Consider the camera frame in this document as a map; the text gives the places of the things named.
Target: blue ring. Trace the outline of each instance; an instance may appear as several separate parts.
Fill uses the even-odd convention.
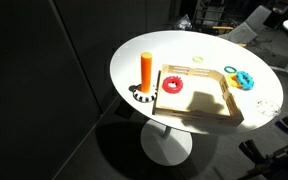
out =
[[[239,71],[236,73],[237,82],[242,86],[244,90],[250,90],[254,87],[253,78],[244,71]]]
[[[225,66],[224,71],[229,73],[229,74],[234,74],[236,73],[236,69],[232,66]]]

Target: dark floor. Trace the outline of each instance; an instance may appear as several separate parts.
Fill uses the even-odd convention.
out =
[[[276,65],[274,63],[277,61],[282,65],[286,64],[288,54],[281,55],[282,51],[279,50],[280,48],[285,51],[285,48],[277,47],[272,42],[270,47],[279,54],[263,50],[265,48],[263,44],[260,49],[262,52],[257,53],[262,53],[263,60],[269,65]],[[140,133],[147,119],[136,111],[132,113],[130,108],[118,109],[122,101],[118,97],[54,179],[237,179],[254,166],[239,150],[238,145],[241,142],[253,139],[259,150],[267,155],[288,144],[288,136],[274,125],[276,119],[288,116],[288,74],[278,71],[276,74],[284,91],[282,113],[278,117],[261,128],[240,134],[223,136],[192,134],[193,149],[190,156],[182,164],[174,167],[160,166],[146,156],[141,147]]]

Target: teal ring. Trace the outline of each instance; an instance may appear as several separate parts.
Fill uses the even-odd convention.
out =
[[[236,69],[232,66],[225,66],[224,71],[229,73],[229,74],[234,74],[237,72]]]

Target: office chair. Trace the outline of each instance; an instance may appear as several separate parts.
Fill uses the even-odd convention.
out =
[[[213,29],[228,29],[229,33],[218,35],[218,37],[237,44],[248,44],[254,40],[265,28],[263,24],[267,17],[271,14],[271,10],[260,5],[253,13],[236,28],[216,26]]]
[[[288,135],[288,116],[276,121],[275,125]],[[238,180],[250,179],[257,175],[271,180],[288,179],[288,145],[266,157],[259,152],[253,140],[242,142],[239,148],[255,164],[255,168]]]

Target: wooden box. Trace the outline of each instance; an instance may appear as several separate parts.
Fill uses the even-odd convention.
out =
[[[164,79],[169,76],[182,80],[180,92],[171,94],[162,88]],[[172,65],[162,66],[153,114],[229,126],[243,121],[224,75],[215,70]]]

